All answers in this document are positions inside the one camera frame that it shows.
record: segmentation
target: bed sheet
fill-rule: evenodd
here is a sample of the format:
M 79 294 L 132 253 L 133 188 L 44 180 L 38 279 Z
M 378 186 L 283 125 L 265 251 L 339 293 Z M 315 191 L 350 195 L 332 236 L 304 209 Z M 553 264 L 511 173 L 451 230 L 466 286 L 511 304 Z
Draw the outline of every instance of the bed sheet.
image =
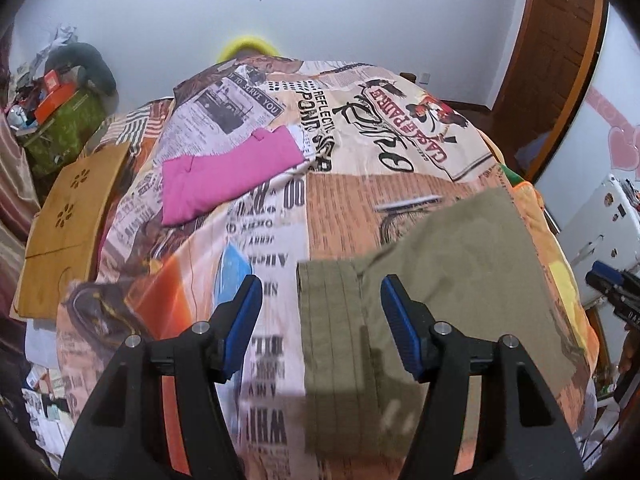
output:
M 58 309 L 58 357 L 75 419 L 132 330 L 166 338 L 210 316 L 220 259 L 233 244 L 264 287 L 242 373 L 218 389 L 248 478 L 396 478 L 401 460 L 305 452 L 303 409 L 287 403 L 291 396 L 304 397 L 296 263 L 375 250 L 428 213 L 417 205 L 396 214 L 388 207 L 396 201 L 419 203 L 436 194 L 442 197 L 438 206 L 445 207 L 501 186 L 532 236 L 556 304 L 562 351 L 575 364 L 558 402 L 576 427 L 597 338 L 546 225 L 542 199 L 526 182 L 510 185 L 499 152 L 465 118 L 401 77 L 361 63 L 232 60 L 181 83 L 174 93 L 174 100 L 107 122 L 85 152 L 132 140 L 134 157 L 108 213 L 98 279 L 72 284 Z M 225 152 L 258 126 L 283 124 L 300 130 L 313 160 L 185 225 L 162 227 L 162 161 Z M 110 316 L 120 302 L 126 306 Z M 185 471 L 170 380 L 164 396 L 172 463 Z M 276 426 L 268 434 L 256 431 L 258 418 Z M 474 442 L 463 443 L 459 468 L 470 465 L 473 450 Z

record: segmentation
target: pink towel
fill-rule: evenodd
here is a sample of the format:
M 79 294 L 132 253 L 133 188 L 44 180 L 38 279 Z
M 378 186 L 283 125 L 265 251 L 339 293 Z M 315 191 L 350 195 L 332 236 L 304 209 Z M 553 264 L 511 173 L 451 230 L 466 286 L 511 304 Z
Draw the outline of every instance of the pink towel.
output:
M 223 155 L 183 155 L 162 164 L 162 225 L 184 224 L 301 164 L 286 126 L 258 128 Z

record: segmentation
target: cable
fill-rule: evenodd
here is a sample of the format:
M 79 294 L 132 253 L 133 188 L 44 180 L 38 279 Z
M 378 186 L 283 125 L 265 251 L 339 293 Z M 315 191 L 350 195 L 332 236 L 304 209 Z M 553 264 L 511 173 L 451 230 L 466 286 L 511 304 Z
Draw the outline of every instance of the cable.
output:
M 593 448 L 593 450 L 587 455 L 587 457 L 585 459 L 582 460 L 582 463 L 584 464 L 585 462 L 587 462 L 588 459 L 591 458 L 591 455 L 593 455 L 597 450 L 600 449 L 600 446 L 602 446 L 602 444 L 604 444 L 604 441 L 607 440 L 609 438 L 609 435 L 613 432 L 613 430 L 616 429 L 616 426 L 618 425 L 618 422 L 620 420 L 617 420 L 616 423 L 611 427 L 611 429 L 609 430 L 609 433 L 607 433 L 604 438 L 598 443 L 598 445 Z

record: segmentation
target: metal screw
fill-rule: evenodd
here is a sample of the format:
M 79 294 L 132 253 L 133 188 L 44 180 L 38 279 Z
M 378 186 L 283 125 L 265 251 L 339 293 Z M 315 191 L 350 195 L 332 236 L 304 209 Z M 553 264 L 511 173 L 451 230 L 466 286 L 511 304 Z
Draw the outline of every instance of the metal screw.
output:
M 433 329 L 440 335 L 447 335 L 451 333 L 451 325 L 446 321 L 439 321 L 433 325 Z
M 209 330 L 209 323 L 206 321 L 196 321 L 192 326 L 191 330 L 193 330 L 196 334 L 204 334 L 207 330 Z
M 507 345 L 509 348 L 516 348 L 520 344 L 518 338 L 514 335 L 507 334 L 502 336 L 502 342 Z
M 129 348 L 135 348 L 140 344 L 140 341 L 142 341 L 142 338 L 138 334 L 134 334 L 127 337 L 124 340 L 124 344 L 127 345 Z

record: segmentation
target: pink heart decoration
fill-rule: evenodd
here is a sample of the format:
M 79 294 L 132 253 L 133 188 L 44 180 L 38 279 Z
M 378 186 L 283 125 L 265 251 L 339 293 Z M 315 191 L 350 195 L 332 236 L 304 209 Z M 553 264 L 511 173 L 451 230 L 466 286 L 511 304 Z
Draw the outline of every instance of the pink heart decoration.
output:
M 640 166 L 638 148 L 625 140 L 625 134 L 617 126 L 609 131 L 609 155 L 614 170 L 634 171 Z
M 640 144 L 640 126 L 636 126 L 634 130 L 634 144 Z M 636 181 L 640 180 L 640 165 L 636 168 Z

